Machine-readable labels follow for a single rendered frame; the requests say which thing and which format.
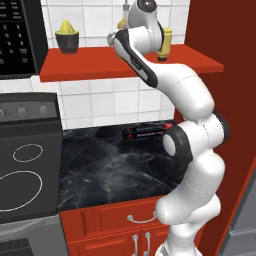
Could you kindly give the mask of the black stove with hob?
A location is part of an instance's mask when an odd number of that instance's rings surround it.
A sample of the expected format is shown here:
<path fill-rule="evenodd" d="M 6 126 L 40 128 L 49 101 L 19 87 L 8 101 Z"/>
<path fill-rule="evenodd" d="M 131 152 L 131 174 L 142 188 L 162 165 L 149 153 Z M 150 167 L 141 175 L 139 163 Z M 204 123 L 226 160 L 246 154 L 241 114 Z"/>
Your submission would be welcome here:
<path fill-rule="evenodd" d="M 0 109 L 7 113 L 0 119 L 0 224 L 55 215 L 62 147 L 57 95 L 1 93 Z"/>

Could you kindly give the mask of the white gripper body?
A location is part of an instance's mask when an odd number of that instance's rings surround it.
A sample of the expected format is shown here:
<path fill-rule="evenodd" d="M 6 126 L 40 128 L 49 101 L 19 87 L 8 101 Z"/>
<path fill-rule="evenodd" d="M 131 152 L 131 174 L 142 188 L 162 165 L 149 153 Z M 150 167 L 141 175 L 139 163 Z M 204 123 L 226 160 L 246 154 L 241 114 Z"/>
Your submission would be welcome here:
<path fill-rule="evenodd" d="M 116 36 L 117 33 L 118 33 L 118 29 L 115 29 L 115 30 L 111 31 L 111 32 L 108 34 L 108 36 L 107 36 L 107 43 L 108 43 L 108 45 L 109 45 L 110 47 L 113 46 L 113 44 L 114 44 L 114 38 L 115 38 L 115 36 Z"/>

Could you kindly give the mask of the tall red cabinet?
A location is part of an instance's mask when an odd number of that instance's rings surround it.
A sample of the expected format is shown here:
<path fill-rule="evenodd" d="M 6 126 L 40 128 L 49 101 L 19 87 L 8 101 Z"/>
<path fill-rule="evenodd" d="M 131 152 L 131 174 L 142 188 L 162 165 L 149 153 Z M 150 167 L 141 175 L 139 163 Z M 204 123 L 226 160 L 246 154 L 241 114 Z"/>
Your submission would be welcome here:
<path fill-rule="evenodd" d="M 205 226 L 199 250 L 217 256 L 256 166 L 256 0 L 172 0 L 170 23 L 185 44 L 224 65 L 202 79 L 230 126 L 229 140 L 216 149 L 226 163 L 218 190 L 222 210 Z"/>

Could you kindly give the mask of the yellow mustard bottle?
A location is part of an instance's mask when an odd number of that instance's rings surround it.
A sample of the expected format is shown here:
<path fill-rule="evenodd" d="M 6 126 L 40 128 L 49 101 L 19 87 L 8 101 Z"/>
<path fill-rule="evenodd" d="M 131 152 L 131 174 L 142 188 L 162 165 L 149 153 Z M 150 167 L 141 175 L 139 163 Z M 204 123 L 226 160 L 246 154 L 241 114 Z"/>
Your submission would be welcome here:
<path fill-rule="evenodd" d="M 171 41 L 172 41 L 172 29 L 164 28 L 164 39 L 160 51 L 157 53 L 159 61 L 166 61 L 170 54 Z"/>

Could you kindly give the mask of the black microwave oven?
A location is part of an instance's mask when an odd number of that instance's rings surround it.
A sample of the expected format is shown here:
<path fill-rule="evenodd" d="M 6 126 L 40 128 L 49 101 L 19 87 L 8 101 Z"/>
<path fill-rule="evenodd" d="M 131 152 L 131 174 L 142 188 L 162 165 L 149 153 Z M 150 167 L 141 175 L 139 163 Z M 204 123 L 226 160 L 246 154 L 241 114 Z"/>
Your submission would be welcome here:
<path fill-rule="evenodd" d="M 0 79 L 38 75 L 48 53 L 40 0 L 0 0 Z"/>

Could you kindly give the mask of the red cupboard door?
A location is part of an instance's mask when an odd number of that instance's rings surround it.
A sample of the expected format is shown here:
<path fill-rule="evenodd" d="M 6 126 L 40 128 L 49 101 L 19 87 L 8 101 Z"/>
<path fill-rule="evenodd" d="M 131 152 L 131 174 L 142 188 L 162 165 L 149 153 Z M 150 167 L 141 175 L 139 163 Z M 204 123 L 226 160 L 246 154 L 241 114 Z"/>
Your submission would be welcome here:
<path fill-rule="evenodd" d="M 125 231 L 97 237 L 85 238 L 68 244 L 70 256 L 132 256 L 134 241 L 132 236 L 140 230 Z"/>
<path fill-rule="evenodd" d="M 165 225 L 150 226 L 143 228 L 141 231 L 141 242 L 140 242 L 140 255 L 143 256 L 143 252 L 147 249 L 147 240 L 145 233 L 150 232 L 150 256 L 155 256 L 155 252 L 161 244 L 164 243 L 168 235 L 168 227 Z"/>

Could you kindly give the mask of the grey oven door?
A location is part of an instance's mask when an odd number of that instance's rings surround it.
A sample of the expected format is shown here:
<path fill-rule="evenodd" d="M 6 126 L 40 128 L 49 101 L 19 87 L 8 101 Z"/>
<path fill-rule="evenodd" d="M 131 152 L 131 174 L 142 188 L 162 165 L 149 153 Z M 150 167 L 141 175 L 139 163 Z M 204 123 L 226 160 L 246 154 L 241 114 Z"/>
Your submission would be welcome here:
<path fill-rule="evenodd" d="M 1 224 L 0 256 L 70 256 L 60 216 Z"/>

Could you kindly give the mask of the oil and vinegar bottle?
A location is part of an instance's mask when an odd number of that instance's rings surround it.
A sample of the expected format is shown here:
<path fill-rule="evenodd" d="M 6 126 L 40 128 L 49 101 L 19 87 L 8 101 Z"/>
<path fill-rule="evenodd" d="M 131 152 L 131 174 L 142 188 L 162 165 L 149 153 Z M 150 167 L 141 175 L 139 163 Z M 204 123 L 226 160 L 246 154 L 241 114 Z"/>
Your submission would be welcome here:
<path fill-rule="evenodd" d="M 130 8 L 130 5 L 128 3 L 128 0 L 125 0 L 125 2 L 123 4 L 123 16 L 122 16 L 122 19 L 118 22 L 118 26 L 117 26 L 118 29 L 126 28 L 129 8 Z"/>

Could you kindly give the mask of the red drawer front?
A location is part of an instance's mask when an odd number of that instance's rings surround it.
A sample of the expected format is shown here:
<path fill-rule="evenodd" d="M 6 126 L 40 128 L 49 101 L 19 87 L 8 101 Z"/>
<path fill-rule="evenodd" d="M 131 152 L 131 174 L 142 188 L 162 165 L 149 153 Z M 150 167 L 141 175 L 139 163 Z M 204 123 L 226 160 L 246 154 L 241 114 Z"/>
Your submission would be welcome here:
<path fill-rule="evenodd" d="M 147 220 L 153 217 L 157 197 L 131 200 L 119 203 L 99 206 L 95 212 L 99 216 L 102 231 L 114 231 L 118 229 L 134 228 L 138 225 L 127 221 L 129 214 L 136 220 Z M 146 224 L 159 224 L 157 218 Z"/>

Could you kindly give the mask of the black and red box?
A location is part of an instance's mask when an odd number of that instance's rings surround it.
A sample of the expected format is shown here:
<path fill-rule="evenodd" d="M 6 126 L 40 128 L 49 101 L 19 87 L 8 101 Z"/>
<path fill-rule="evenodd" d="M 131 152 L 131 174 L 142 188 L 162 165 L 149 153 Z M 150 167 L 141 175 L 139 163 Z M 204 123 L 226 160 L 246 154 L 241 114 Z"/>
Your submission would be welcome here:
<path fill-rule="evenodd" d="M 136 128 L 125 128 L 122 130 L 122 135 L 125 140 L 158 136 L 162 135 L 166 130 L 172 127 L 173 124 L 171 122 L 168 122 L 158 125 L 146 125 Z"/>

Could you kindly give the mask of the red wall shelf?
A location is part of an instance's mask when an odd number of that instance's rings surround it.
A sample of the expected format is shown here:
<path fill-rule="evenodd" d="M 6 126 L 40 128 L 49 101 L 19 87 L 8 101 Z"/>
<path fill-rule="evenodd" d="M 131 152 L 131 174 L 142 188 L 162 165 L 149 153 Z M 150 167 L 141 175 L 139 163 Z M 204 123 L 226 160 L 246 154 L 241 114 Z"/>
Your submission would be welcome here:
<path fill-rule="evenodd" d="M 193 48 L 172 45 L 166 61 L 190 66 L 198 74 L 218 73 L 224 65 Z M 112 47 L 81 47 L 76 54 L 62 54 L 58 48 L 48 51 L 40 72 L 41 82 L 95 80 L 136 77 L 137 74 L 121 60 Z"/>

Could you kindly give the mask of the grey metal appliance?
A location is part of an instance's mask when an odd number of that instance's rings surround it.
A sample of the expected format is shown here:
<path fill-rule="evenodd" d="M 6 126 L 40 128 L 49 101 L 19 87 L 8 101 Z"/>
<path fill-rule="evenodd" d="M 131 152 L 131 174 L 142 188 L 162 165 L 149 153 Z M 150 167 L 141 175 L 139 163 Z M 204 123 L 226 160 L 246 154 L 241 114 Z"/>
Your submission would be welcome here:
<path fill-rule="evenodd" d="M 218 256 L 256 256 L 256 167 Z"/>

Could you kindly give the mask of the yellow and black citrus juicer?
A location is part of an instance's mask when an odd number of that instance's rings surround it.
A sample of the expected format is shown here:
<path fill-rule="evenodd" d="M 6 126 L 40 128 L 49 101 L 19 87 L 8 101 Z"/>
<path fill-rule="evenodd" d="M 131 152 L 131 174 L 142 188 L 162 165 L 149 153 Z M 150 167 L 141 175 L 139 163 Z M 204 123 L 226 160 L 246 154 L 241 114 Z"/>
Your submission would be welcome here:
<path fill-rule="evenodd" d="M 64 20 L 55 32 L 56 41 L 63 54 L 75 54 L 79 46 L 79 32 L 68 20 Z"/>

